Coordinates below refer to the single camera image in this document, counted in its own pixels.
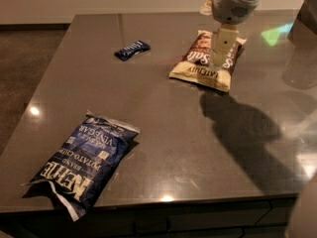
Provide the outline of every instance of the gray tabletop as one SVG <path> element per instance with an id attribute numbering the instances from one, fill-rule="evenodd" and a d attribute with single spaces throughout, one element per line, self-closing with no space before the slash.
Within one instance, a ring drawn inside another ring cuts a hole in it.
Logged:
<path id="1" fill-rule="evenodd" d="M 198 30 L 217 30 L 211 17 L 76 16 L 0 158 L 0 211 L 53 209 L 21 183 L 87 110 L 141 129 L 96 207 L 294 196 L 317 167 L 317 39 L 300 24 L 287 38 L 295 16 L 257 12 L 239 26 L 248 41 L 229 94 L 168 78 Z M 137 40 L 151 51 L 114 56 Z"/>

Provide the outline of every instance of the candy bar wrapper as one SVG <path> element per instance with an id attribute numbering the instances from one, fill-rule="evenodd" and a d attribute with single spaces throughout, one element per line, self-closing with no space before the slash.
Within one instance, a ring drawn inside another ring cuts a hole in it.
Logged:
<path id="1" fill-rule="evenodd" d="M 27 184 L 48 182 L 76 221 L 93 206 L 139 132 L 132 125 L 88 113 Z"/>
<path id="2" fill-rule="evenodd" d="M 129 60 L 132 56 L 148 51 L 150 49 L 151 47 L 149 44 L 146 44 L 143 41 L 137 41 L 120 49 L 118 52 L 115 53 L 115 56 L 122 61 L 126 61 Z"/>
<path id="3" fill-rule="evenodd" d="M 198 36 L 185 57 L 170 72 L 170 78 L 194 82 L 228 92 L 235 69 L 237 55 L 245 40 L 237 38 L 222 66 L 211 60 L 213 33 L 198 31 Z"/>

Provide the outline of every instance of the brown chip bag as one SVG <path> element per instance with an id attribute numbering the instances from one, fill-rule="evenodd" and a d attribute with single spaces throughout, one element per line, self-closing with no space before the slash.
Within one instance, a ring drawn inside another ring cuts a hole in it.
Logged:
<path id="1" fill-rule="evenodd" d="M 229 91 L 237 54 L 245 40 L 237 38 L 225 62 L 222 66 L 216 66 L 210 60 L 213 37 L 211 32 L 198 31 L 196 41 L 183 60 L 170 72 L 169 77 Z"/>

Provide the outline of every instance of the blue chip bag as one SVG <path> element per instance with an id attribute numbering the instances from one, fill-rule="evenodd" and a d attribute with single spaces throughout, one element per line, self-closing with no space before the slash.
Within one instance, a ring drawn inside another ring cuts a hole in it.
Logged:
<path id="1" fill-rule="evenodd" d="M 132 56 L 150 50 L 151 47 L 149 44 L 146 44 L 142 41 L 134 42 L 115 53 L 115 56 L 122 60 L 129 60 Z"/>
<path id="2" fill-rule="evenodd" d="M 93 206 L 139 133 L 132 125 L 88 113 L 28 184 L 47 181 L 76 221 Z"/>

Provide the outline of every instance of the floor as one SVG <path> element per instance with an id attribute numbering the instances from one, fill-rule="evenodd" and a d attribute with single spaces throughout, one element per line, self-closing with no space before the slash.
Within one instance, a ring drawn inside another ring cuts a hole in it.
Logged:
<path id="1" fill-rule="evenodd" d="M 24 113 L 37 85 L 58 48 L 66 28 L 58 30 L 1 30 L 0 29 L 0 158 L 17 123 Z M 247 238 L 282 238 L 284 226 L 244 228 Z M 219 233 L 230 233 L 220 230 Z M 0 231 L 0 238 L 11 236 Z M 194 232 L 155 237 L 233 237 Z"/>

